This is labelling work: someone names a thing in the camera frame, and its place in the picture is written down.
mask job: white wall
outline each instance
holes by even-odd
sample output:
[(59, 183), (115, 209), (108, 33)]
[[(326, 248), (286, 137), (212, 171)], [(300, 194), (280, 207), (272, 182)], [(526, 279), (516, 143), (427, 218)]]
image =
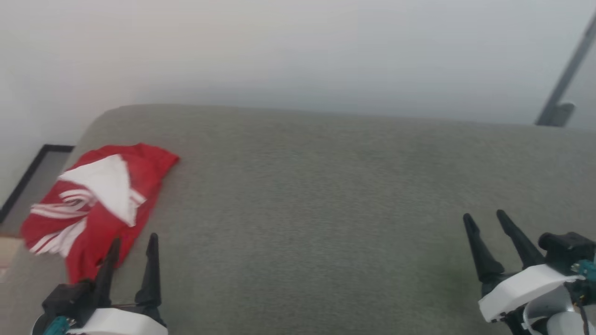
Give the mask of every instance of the white wall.
[(74, 144), (102, 111), (134, 103), (530, 124), (595, 7), (593, 0), (1, 4), (0, 61), (10, 72), (0, 80), (11, 92), (0, 98), (14, 94), (30, 111), (8, 113), (3, 136), (21, 138), (17, 129), (34, 120), (42, 141), (54, 144)]
[(574, 103), (576, 108), (569, 120), (568, 128), (596, 131), (596, 44), (592, 43), (589, 53), (571, 81), (561, 99)]
[(35, 120), (3, 77), (0, 71), (0, 207), (43, 145)]

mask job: gray fabric upholstery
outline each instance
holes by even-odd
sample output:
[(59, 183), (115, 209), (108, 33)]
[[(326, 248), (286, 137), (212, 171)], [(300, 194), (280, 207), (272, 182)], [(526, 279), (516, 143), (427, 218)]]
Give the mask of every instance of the gray fabric upholstery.
[[(596, 134), (534, 126), (227, 107), (107, 112), (70, 163), (106, 144), (180, 155), (116, 271), (130, 302), (160, 237), (170, 334), (509, 334), (484, 322), (462, 215), (510, 271), (495, 216), (531, 240), (596, 239)], [(66, 279), (58, 256), (21, 250), (0, 285), (0, 329), (25, 334)]]

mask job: white plastic casing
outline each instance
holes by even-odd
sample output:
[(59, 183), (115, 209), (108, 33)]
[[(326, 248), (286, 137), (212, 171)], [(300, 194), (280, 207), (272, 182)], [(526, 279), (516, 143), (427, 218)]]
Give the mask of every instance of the white plastic casing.
[(167, 328), (152, 318), (117, 308), (98, 308), (83, 328), (69, 334), (89, 335), (167, 335)]
[(566, 281), (575, 281), (578, 275), (565, 276), (546, 264), (530, 266), (498, 284), (478, 304), (487, 322), (498, 320), (501, 313), (508, 313)]
[[(547, 321), (548, 335), (583, 334), (583, 320), (576, 312), (563, 312), (551, 316)], [(595, 334), (596, 329), (588, 321), (588, 333)]]

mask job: red cloth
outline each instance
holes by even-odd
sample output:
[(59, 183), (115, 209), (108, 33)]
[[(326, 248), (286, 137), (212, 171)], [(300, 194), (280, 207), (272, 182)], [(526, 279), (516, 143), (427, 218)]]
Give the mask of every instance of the red cloth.
[[(114, 214), (117, 209), (108, 204), (110, 197), (105, 196), (106, 190), (98, 191), (78, 180), (79, 184), (64, 180), (65, 172), (44, 199), (32, 206), (32, 212), (21, 228), (25, 245), (33, 253), (53, 252), (65, 256), (70, 282), (76, 283), (84, 278), (95, 278), (112, 241), (120, 237), (120, 259), (116, 265), (120, 266), (155, 206), (162, 178), (178, 159), (162, 148), (142, 143), (130, 147), (106, 145), (87, 152), (67, 171), (85, 166), (104, 167), (97, 173), (89, 173), (87, 169), (84, 176), (89, 175), (89, 180), (95, 178), (96, 181), (116, 179), (120, 194), (124, 189), (130, 190), (130, 208), (126, 207), (128, 204), (124, 206), (128, 211), (136, 208), (136, 215), (131, 215), (134, 221), (127, 224), (122, 219), (126, 213)], [(128, 177), (111, 170), (105, 173), (105, 167), (113, 166), (109, 162), (125, 167)], [(122, 184), (126, 179), (129, 187), (124, 188)]]

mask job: metal pole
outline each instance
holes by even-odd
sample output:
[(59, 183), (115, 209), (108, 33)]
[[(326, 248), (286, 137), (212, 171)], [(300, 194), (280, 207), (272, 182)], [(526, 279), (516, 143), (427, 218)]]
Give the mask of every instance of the metal pole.
[(536, 125), (538, 126), (551, 126), (555, 113), (557, 112), (558, 104), (563, 94), (567, 90), (569, 83), (573, 79), (573, 76), (578, 71), (579, 66), (582, 64), (583, 59), (585, 58), (586, 54), (590, 50), (590, 46), (592, 42), (596, 38), (596, 13), (592, 17), (588, 28), (586, 29), (585, 33), (583, 34), (583, 38), (580, 41), (578, 48), (575, 50), (573, 57), (569, 61), (565, 72), (559, 79), (557, 86), (552, 91), (551, 96), (549, 97), (547, 104), (542, 109), (542, 113), (538, 116), (536, 120)]

